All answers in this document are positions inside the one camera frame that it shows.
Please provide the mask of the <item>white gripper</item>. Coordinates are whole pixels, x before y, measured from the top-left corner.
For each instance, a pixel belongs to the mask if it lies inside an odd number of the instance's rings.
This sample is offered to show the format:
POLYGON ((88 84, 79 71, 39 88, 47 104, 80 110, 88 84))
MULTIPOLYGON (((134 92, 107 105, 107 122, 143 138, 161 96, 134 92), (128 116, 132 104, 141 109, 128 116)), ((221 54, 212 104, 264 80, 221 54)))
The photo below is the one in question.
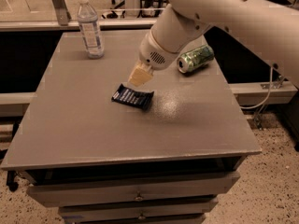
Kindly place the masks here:
POLYGON ((157 36, 150 29, 139 47, 139 61, 129 76, 128 82, 138 87, 153 78, 153 70, 166 69, 182 50, 182 44, 173 35, 157 36))

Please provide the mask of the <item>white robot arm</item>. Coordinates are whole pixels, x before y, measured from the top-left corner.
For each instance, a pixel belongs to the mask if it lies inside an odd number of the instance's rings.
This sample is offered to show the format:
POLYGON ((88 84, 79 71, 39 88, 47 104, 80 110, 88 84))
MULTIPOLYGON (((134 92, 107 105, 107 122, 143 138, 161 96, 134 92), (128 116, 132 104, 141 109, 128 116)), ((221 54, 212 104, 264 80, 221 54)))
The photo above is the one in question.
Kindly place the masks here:
POLYGON ((267 0, 167 0, 143 38, 129 82, 140 86, 217 27, 299 87, 299 11, 267 0))

